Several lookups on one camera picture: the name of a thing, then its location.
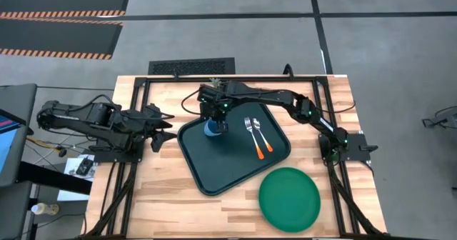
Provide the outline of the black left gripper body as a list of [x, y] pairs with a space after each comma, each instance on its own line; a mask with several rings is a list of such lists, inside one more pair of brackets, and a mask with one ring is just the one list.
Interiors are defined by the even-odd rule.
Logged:
[[143, 110], [137, 113], [138, 117], [144, 121], [144, 135], [151, 137], [154, 141], [161, 133], [158, 129], [161, 121], [161, 111], [157, 106], [143, 106]]

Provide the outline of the blue plastic cup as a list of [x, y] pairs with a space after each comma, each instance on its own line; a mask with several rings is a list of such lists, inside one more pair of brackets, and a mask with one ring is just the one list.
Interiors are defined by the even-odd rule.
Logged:
[[208, 122], [208, 120], [206, 121], [206, 123], [204, 124], [204, 133], [205, 133], [205, 135], [213, 137], [213, 136], [218, 136], [218, 135], [221, 134], [221, 133], [217, 132], [216, 122], [215, 123], [211, 123], [211, 122]]

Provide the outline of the metal fork orange handle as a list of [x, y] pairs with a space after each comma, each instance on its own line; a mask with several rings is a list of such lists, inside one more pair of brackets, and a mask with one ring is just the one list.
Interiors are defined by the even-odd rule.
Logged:
[[244, 118], [244, 123], [245, 123], [245, 127], [246, 127], [246, 130], [250, 132], [251, 134], [251, 137], [253, 139], [253, 142], [254, 142], [254, 145], [256, 147], [256, 153], [257, 153], [257, 156], [260, 160], [263, 160], [264, 159], [264, 155], [263, 155], [263, 152], [262, 150], [260, 149], [259, 145], [258, 145], [258, 142], [256, 140], [256, 137], [254, 136], [254, 133], [253, 133], [253, 126], [251, 124], [251, 120], [249, 117], [245, 117]]

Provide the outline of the dark green plastic tray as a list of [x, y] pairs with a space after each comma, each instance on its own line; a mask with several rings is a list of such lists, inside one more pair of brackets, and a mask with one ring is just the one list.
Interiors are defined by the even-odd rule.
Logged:
[[[263, 152], [260, 160], [244, 118], [253, 118], [261, 124], [261, 131], [273, 148], [269, 152], [260, 133], [253, 126], [253, 133]], [[265, 171], [288, 158], [291, 144], [267, 105], [243, 104], [231, 110], [226, 121], [228, 132], [219, 136], [204, 133], [206, 120], [195, 119], [183, 125], [177, 141], [189, 165], [200, 192], [207, 196], [219, 195], [241, 182]]]

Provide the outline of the metal spoon orange handle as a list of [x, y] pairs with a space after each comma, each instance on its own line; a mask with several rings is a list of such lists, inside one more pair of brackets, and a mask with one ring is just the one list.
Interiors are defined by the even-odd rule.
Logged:
[[272, 146], [267, 141], [266, 137], [263, 135], [263, 133], [261, 131], [261, 124], [260, 124], [260, 121], [257, 118], [253, 118], [253, 126], [260, 133], [261, 138], [263, 139], [263, 142], [265, 143], [267, 150], [269, 152], [273, 152]]

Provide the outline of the green round plate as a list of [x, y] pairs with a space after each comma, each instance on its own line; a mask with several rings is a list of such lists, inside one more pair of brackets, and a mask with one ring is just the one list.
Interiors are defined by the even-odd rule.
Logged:
[[310, 176], [283, 167], [267, 174], [258, 190], [258, 205], [265, 220], [276, 229], [298, 233], [309, 229], [321, 210], [321, 197]]

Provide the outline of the black floor vent grille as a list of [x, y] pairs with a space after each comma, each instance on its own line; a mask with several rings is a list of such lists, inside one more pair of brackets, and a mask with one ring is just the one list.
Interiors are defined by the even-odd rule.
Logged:
[[235, 74], [235, 58], [150, 61], [148, 75]]

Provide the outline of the small black handheld device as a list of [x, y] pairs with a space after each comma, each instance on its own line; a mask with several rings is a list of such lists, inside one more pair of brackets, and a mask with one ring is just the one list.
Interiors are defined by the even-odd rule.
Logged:
[[90, 172], [93, 165], [94, 165], [93, 160], [91, 160], [89, 158], [83, 158], [76, 170], [76, 175], [86, 176]]

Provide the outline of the white paper sheet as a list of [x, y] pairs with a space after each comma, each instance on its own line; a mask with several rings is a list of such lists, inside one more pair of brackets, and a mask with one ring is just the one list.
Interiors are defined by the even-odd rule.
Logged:
[[[96, 172], [96, 165], [93, 165], [90, 168], [88, 174], [85, 176], [80, 176], [76, 173], [76, 170], [78, 169], [80, 163], [85, 158], [90, 159], [91, 161], [94, 160], [94, 156], [88, 155], [88, 154], [81, 154], [77, 158], [68, 158], [66, 161], [65, 168], [64, 168], [64, 173], [74, 176], [76, 178], [85, 179], [86, 181], [92, 182], [94, 180], [94, 174]], [[88, 201], [89, 195], [74, 193], [71, 191], [59, 190], [57, 200], [58, 201]]]

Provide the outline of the black desk bar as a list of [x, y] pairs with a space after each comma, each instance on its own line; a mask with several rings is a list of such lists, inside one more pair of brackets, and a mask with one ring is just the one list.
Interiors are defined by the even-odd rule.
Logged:
[[41, 166], [22, 161], [16, 178], [17, 182], [30, 181], [37, 185], [54, 187], [64, 191], [89, 195], [92, 182], [63, 174]]

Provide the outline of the grey monitor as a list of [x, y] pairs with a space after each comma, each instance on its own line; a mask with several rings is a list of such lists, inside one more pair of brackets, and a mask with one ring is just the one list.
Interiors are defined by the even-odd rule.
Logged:
[[9, 152], [6, 155], [6, 161], [0, 169], [0, 187], [8, 186], [16, 182], [26, 136], [30, 126], [36, 90], [36, 84], [23, 84], [0, 88], [0, 109], [25, 121], [25, 125], [17, 129]]

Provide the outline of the white plastic bottle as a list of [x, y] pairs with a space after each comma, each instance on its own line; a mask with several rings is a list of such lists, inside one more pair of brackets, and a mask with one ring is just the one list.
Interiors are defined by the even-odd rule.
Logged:
[[59, 212], [58, 204], [45, 204], [37, 203], [31, 207], [31, 212], [35, 215], [49, 215], [54, 216]]

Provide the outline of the black stand on floor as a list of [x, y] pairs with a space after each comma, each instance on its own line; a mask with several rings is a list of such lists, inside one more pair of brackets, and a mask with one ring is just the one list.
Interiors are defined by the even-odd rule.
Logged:
[[440, 126], [444, 129], [457, 129], [457, 106], [450, 106], [437, 111], [434, 117], [422, 119], [426, 128]]

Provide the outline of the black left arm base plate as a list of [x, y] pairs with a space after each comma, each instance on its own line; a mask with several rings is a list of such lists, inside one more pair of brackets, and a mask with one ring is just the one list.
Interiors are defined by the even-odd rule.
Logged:
[[89, 150], [95, 156], [94, 161], [97, 163], [136, 163], [143, 158], [143, 149], [134, 149], [133, 151], [122, 151], [109, 146], [90, 146]]

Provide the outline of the black aluminium table frame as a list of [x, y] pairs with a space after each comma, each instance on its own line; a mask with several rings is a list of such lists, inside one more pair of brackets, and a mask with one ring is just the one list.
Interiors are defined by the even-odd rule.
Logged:
[[[176, 117], [170, 120], [171, 129], [177, 133], [185, 123], [197, 118], [186, 113], [180, 106], [185, 96], [197, 90], [199, 84], [209, 83], [210, 78], [245, 81], [249, 86], [264, 89], [290, 89], [317, 101], [328, 101], [337, 109], [352, 105], [353, 96], [346, 75], [298, 75], [289, 79], [287, 75], [193, 75], [174, 79], [172, 76], [118, 76], [114, 89], [114, 102], [131, 104], [135, 83], [140, 79], [150, 79], [148, 101], [155, 103], [165, 112]], [[150, 150], [150, 140], [146, 141], [144, 157], [137, 166], [133, 195], [127, 196], [116, 211], [113, 233], [108, 227], [95, 236], [95, 225], [101, 214], [102, 201], [107, 182], [110, 180], [104, 211], [114, 199], [116, 178], [119, 174], [122, 185], [131, 165], [115, 165], [109, 177], [111, 164], [100, 164], [96, 169], [86, 208], [87, 233], [83, 240], [133, 240], [133, 239], [257, 239], [257, 238], [337, 238], [341, 228], [355, 233], [350, 222], [350, 212], [344, 200], [338, 195], [340, 206], [333, 203], [337, 194], [331, 189], [328, 169], [323, 165], [318, 150], [318, 132], [307, 125], [293, 125], [293, 119], [283, 109], [268, 107], [273, 116], [291, 140], [291, 154], [279, 165], [261, 172], [238, 186], [218, 196], [202, 194], [192, 178], [177, 140], [164, 143], [159, 153]], [[269, 225], [262, 217], [258, 206], [258, 187], [262, 179], [273, 169], [294, 166], [311, 175], [321, 198], [321, 211], [310, 229], [301, 233], [286, 233]], [[358, 161], [336, 167], [336, 174], [343, 180], [347, 173], [352, 186], [354, 201], [368, 220], [380, 231], [387, 232], [373, 175]]]

